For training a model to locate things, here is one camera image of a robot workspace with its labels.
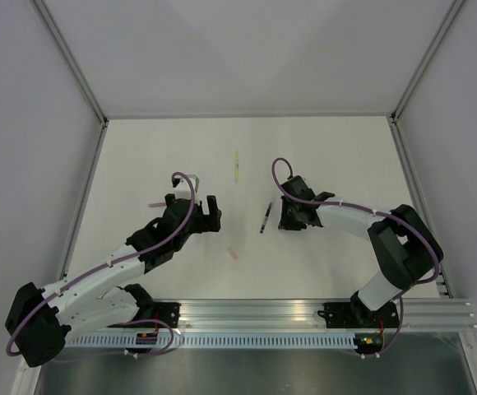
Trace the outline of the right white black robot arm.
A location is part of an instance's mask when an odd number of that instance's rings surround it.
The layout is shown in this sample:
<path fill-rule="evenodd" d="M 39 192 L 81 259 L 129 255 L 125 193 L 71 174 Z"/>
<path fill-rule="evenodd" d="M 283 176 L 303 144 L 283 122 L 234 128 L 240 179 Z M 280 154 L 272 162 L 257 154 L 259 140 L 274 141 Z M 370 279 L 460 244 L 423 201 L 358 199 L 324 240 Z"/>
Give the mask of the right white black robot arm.
<path fill-rule="evenodd" d="M 392 300 L 437 269 L 444 258 L 441 246 L 417 211 L 401 204 L 390 211 L 373 210 L 343 202 L 333 193 L 318 195 L 299 176 L 280 185 L 281 230 L 299 231 L 309 226 L 339 230 L 369 241 L 378 271 L 348 302 L 325 304 L 319 312 L 329 328 L 375 328 L 379 320 L 397 327 Z"/>

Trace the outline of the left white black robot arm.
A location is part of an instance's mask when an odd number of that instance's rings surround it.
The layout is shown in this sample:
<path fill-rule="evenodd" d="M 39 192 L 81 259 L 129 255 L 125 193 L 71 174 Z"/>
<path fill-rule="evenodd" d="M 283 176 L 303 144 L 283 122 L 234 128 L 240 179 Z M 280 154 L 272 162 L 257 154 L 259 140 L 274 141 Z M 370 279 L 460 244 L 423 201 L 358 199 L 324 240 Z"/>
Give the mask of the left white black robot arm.
<path fill-rule="evenodd" d="M 191 235 L 220 231 L 214 195 L 192 202 L 170 193 L 162 216 L 129 236 L 107 260 L 80 274 L 18 289 L 5 321 L 9 356 L 31 367 L 54 359 L 72 340 L 109 326 L 143 328 L 154 318 L 154 300 L 134 279 L 170 261 Z"/>

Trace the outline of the purple ink pen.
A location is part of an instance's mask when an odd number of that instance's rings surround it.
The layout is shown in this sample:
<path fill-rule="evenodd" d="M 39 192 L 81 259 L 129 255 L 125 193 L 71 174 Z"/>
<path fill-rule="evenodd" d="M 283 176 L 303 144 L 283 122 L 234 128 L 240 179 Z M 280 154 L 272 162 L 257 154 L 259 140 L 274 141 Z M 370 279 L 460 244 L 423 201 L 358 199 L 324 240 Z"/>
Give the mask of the purple ink pen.
<path fill-rule="evenodd" d="M 264 231 L 266 229 L 266 225 L 267 225 L 267 222 L 269 220 L 272 208 L 273 208 L 273 202 L 269 202 L 268 206 L 267 206 L 267 209 L 266 209 L 266 212 L 265 212 L 265 214 L 262 218 L 262 223 L 261 223 L 261 227 L 260 227 L 260 230 L 259 230 L 259 234 L 261 234 L 261 235 L 264 234 Z"/>

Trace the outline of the yellow highlighter pen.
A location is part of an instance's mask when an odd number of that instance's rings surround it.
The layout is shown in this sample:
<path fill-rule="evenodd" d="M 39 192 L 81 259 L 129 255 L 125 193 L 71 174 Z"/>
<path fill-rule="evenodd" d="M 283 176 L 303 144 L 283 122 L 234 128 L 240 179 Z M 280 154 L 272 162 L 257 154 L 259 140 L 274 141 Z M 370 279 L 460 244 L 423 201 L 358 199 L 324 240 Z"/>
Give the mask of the yellow highlighter pen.
<path fill-rule="evenodd" d="M 239 183 L 239 176 L 240 176 L 240 156 L 239 156 L 239 150 L 236 150 L 234 155 L 234 182 L 236 184 Z"/>

